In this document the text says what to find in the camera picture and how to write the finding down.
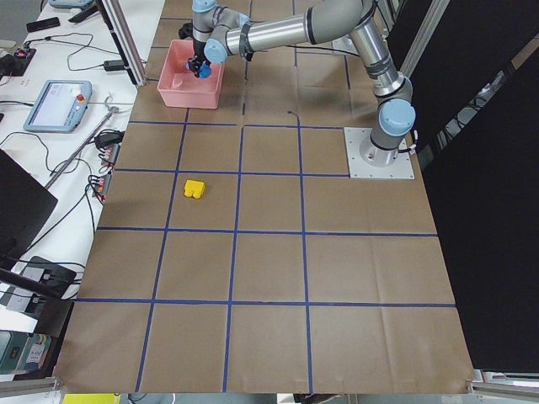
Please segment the yellow object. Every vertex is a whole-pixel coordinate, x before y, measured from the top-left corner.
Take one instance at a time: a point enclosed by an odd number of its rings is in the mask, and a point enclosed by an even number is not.
[[[114,394],[66,394],[63,404],[120,404]]]
[[[188,179],[185,181],[184,195],[188,198],[200,199],[204,194],[205,183]]]

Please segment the blue object in bin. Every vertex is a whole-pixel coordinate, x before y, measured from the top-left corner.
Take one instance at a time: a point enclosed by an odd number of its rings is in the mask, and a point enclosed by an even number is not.
[[[189,63],[185,64],[185,68],[189,70]],[[208,78],[209,76],[211,76],[211,67],[203,64],[199,71],[199,78]]]

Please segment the metal plate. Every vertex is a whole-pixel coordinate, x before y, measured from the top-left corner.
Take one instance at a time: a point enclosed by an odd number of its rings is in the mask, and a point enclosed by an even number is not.
[[[372,128],[344,128],[350,178],[415,179],[408,153],[400,153],[392,165],[384,168],[373,167],[361,157],[360,144],[371,134],[371,130]],[[403,140],[399,148],[406,147],[406,141]]]

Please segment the gray floor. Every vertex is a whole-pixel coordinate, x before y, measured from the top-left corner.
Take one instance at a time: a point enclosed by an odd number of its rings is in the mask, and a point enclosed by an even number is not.
[[[0,40],[21,44],[28,34],[26,23],[40,15],[40,0],[0,0]]]

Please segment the power adapter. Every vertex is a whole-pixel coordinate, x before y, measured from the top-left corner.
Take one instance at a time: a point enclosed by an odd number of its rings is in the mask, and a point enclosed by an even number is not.
[[[104,61],[103,69],[106,72],[117,72],[119,70],[125,70],[124,61],[122,60]]]
[[[94,143],[99,149],[105,149],[115,143],[121,143],[124,139],[124,131],[121,130],[102,130],[97,136],[95,136]]]

